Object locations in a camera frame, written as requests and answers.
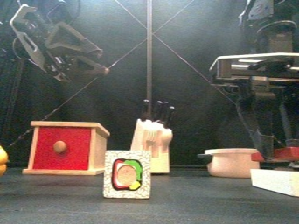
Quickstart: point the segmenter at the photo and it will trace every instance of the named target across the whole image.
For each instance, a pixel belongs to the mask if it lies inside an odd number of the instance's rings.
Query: white knife block
[[[174,133],[159,122],[137,120],[131,151],[151,151],[151,173],[170,173],[170,142]]]

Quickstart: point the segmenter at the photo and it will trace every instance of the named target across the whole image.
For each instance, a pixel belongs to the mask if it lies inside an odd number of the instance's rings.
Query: black table
[[[0,177],[2,223],[299,223],[299,198],[201,169],[153,176],[151,199],[106,199],[98,176]]]

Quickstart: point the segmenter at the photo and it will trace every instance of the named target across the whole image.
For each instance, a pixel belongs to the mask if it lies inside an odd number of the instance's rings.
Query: black background
[[[49,1],[22,2],[35,6]],[[73,27],[105,50],[101,64],[110,67],[146,40],[147,1],[85,0],[81,7],[78,0],[66,2],[73,16],[79,8]],[[2,4],[2,16],[10,20],[18,10],[18,2],[2,1]],[[197,154],[207,149],[253,147],[237,114],[235,98],[211,85],[210,75],[211,64],[219,56],[246,53],[239,29],[239,14],[246,4],[246,0],[154,0],[154,32],[171,19],[155,33],[163,42],[154,37],[153,91],[154,102],[169,101],[177,108],[173,165],[198,165]],[[5,26],[2,33],[3,37],[11,37],[6,44],[2,39],[10,52],[15,35],[10,27],[5,30]],[[2,58],[3,64],[14,63],[15,66],[17,62],[9,62],[11,58],[15,56],[7,54]],[[11,163],[27,163],[33,135],[9,147],[11,142],[31,128],[31,121],[42,120],[79,91],[50,121],[98,122],[111,133],[107,148],[129,150],[146,98],[146,63],[145,42],[111,67],[109,76],[99,77],[81,91],[90,80],[61,83],[26,61],[10,125],[2,129],[2,145]],[[15,84],[10,82],[15,78],[14,71],[3,72],[0,78],[2,85],[9,86],[0,90],[6,112],[7,107],[13,107],[7,106],[7,101],[14,92]]]

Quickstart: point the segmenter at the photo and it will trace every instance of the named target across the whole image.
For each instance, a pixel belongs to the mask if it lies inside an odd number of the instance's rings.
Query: knife
[[[143,107],[142,107],[142,115],[141,115],[141,120],[142,121],[149,119],[149,105],[150,105],[150,101],[145,100],[145,104],[143,104]]]
[[[154,105],[154,117],[153,117],[154,122],[157,122],[161,119],[162,112],[163,112],[163,102],[158,101]]]
[[[175,108],[174,108],[174,106],[171,106],[167,109],[166,118],[165,118],[165,121],[163,121],[163,127],[166,129],[170,128],[170,125],[171,125],[173,119],[174,119],[174,111],[175,111]]]

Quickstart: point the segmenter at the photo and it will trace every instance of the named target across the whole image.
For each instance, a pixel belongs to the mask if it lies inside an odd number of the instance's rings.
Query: white bowl
[[[250,178],[250,169],[259,169],[259,162],[251,160],[257,149],[233,148],[206,150],[213,155],[209,163],[210,175],[226,178]]]

